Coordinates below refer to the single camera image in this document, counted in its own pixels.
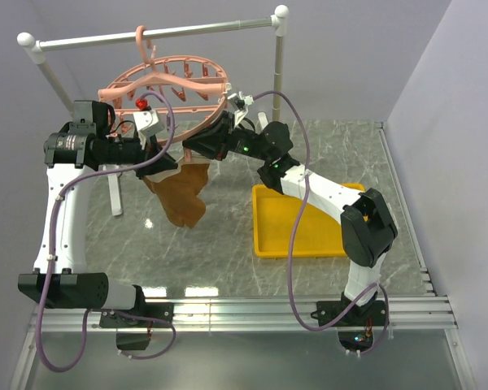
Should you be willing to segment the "brown underwear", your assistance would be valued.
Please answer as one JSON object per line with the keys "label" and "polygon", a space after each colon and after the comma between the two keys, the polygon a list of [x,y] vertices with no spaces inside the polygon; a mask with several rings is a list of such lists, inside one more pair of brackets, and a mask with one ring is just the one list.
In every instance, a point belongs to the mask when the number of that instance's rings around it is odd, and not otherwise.
{"label": "brown underwear", "polygon": [[146,187],[155,194],[168,220],[179,228],[193,228],[206,212],[198,197],[208,182],[210,160],[194,155],[180,158],[178,168],[143,177]]}

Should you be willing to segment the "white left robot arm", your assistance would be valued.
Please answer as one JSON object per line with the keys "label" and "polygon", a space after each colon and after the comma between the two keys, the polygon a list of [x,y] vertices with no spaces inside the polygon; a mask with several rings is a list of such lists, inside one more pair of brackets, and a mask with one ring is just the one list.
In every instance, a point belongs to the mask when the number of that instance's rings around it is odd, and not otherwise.
{"label": "white left robot arm", "polygon": [[33,269],[18,277],[18,289],[38,305],[37,321],[48,309],[100,310],[130,327],[166,319],[154,310],[142,287],[92,273],[85,259],[85,229],[93,180],[134,171],[142,178],[177,167],[156,139],[113,133],[115,109],[108,103],[77,100],[72,120],[44,144],[48,202],[41,246]]}

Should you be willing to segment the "pink round clip hanger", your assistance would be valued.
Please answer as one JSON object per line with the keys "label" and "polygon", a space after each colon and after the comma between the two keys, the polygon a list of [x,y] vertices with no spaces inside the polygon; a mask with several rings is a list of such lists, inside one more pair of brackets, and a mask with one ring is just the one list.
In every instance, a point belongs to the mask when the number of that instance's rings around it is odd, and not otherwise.
{"label": "pink round clip hanger", "polygon": [[140,139],[133,122],[137,98],[145,98],[159,115],[165,115],[171,130],[176,129],[171,121],[179,115],[205,115],[204,120],[195,127],[175,132],[173,144],[185,141],[205,128],[216,126],[220,115],[227,111],[229,93],[224,93],[224,84],[229,80],[225,70],[210,59],[193,55],[157,58],[156,46],[144,36],[145,32],[143,25],[135,30],[135,42],[142,63],[98,91],[99,101],[110,104],[114,114],[119,116],[119,123],[111,125],[107,139],[122,141],[129,130],[128,125],[132,124],[133,139],[139,139],[143,147],[150,143],[150,139]]}

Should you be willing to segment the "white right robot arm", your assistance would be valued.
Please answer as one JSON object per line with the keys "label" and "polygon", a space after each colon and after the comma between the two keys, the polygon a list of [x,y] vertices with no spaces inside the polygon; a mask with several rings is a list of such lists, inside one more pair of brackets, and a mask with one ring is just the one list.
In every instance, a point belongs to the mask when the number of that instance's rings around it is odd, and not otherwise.
{"label": "white right robot arm", "polygon": [[245,155],[263,161],[259,178],[271,190],[314,206],[337,223],[342,230],[342,245],[350,260],[340,311],[326,324],[358,326],[371,314],[380,284],[381,266],[398,229],[383,195],[374,188],[361,192],[337,184],[311,171],[306,163],[290,156],[293,143],[287,124],[272,121],[261,132],[233,124],[225,112],[220,119],[182,142],[203,157],[221,161],[227,154]]}

